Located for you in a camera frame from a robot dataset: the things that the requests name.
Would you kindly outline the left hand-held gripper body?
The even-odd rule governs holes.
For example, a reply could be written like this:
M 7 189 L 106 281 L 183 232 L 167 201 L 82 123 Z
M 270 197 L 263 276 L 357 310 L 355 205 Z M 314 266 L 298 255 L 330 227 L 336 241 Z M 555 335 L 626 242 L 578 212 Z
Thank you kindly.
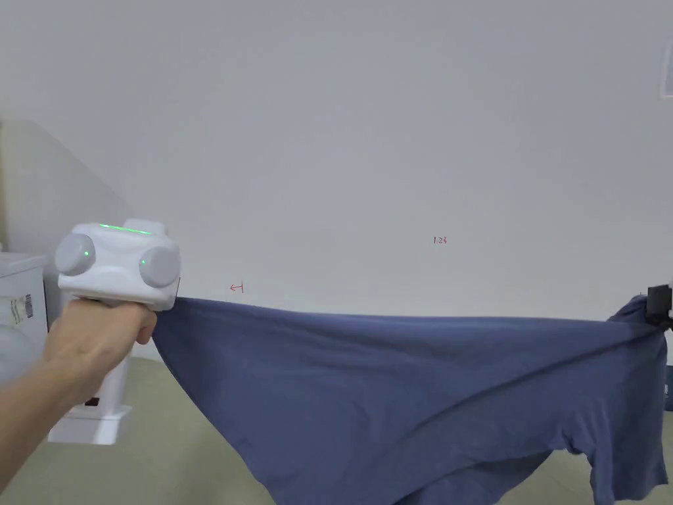
M 64 295 L 115 306 L 144 304 L 171 310 L 181 276 L 181 255 L 164 224 L 130 219 L 122 226 L 85 223 L 62 238 L 55 253 L 58 287 Z M 130 357 L 106 377 L 86 403 L 50 430 L 50 443 L 113 445 L 131 412 L 122 404 Z

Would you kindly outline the person's left hand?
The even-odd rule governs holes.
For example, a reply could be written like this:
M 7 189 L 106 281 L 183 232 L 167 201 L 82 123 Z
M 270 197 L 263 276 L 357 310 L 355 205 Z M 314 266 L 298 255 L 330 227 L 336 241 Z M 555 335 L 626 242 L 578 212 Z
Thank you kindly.
M 78 390 L 78 402 L 93 396 L 105 377 L 127 358 L 135 344 L 146 345 L 157 324 L 156 312 L 133 302 L 69 302 L 52 325 L 44 360 Z

